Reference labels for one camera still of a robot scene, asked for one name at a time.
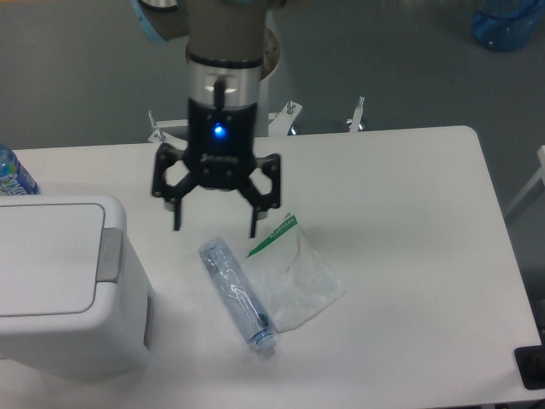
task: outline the clear plastic bag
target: clear plastic bag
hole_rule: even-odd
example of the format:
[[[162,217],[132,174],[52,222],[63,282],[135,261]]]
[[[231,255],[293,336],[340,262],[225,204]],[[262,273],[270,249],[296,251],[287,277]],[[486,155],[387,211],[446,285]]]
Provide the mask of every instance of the clear plastic bag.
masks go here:
[[[344,292],[344,285],[310,246],[294,216],[241,263],[277,332],[310,320]]]

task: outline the gray floor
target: gray floor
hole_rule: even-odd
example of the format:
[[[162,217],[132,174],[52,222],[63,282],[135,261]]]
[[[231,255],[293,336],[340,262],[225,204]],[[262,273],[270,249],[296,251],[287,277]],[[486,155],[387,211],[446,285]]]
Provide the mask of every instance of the gray floor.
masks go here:
[[[526,48],[490,52],[469,31],[480,3],[307,0],[275,12],[272,110],[293,99],[303,133],[342,131],[365,95],[369,130],[469,125],[506,205],[545,145],[545,22]],[[143,142],[148,109],[186,117],[186,41],[148,43],[129,0],[2,3],[0,44],[0,139],[13,148]],[[535,299],[543,232],[545,198],[510,230]]]

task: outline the black object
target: black object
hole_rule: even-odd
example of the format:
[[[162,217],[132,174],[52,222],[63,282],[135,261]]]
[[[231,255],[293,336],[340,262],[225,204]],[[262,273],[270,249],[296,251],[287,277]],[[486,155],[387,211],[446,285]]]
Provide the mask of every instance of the black object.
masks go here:
[[[256,158],[253,130],[257,104],[226,110],[225,81],[215,83],[215,108],[189,99],[189,140],[182,151],[163,143],[155,158],[152,195],[163,198],[175,213],[174,229],[181,227],[181,200],[196,186],[226,191],[238,190],[253,207],[250,237],[255,237],[257,220],[281,205],[281,158],[272,154]],[[189,173],[175,186],[166,182],[166,171],[182,161]],[[250,179],[255,168],[272,181],[271,192],[261,194]]]
[[[527,389],[545,389],[545,347],[521,347],[514,350],[522,383]]]

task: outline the white table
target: white table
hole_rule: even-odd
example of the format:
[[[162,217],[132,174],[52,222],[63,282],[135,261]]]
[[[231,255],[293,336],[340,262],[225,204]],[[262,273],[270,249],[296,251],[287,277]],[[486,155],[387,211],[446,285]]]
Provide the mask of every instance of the white table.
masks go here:
[[[0,361],[0,407],[423,408],[532,400],[513,357],[539,344],[477,136],[465,127],[277,137],[284,205],[346,294],[278,337],[245,346],[197,248],[222,235],[238,256],[250,207],[197,189],[184,225],[150,195],[157,145],[17,152],[50,193],[109,193],[157,291],[153,361],[139,372],[62,378]]]

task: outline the bottle label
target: bottle label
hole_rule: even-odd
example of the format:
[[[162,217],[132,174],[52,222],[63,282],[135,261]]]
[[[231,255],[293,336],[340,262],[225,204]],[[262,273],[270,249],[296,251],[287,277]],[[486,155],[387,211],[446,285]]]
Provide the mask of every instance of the bottle label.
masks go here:
[[[36,194],[34,189],[36,187],[36,182],[32,179],[28,181],[30,175],[27,172],[22,172],[26,174],[26,180],[21,183],[19,174],[10,173],[9,175],[0,177],[0,196],[20,196],[24,194]]]

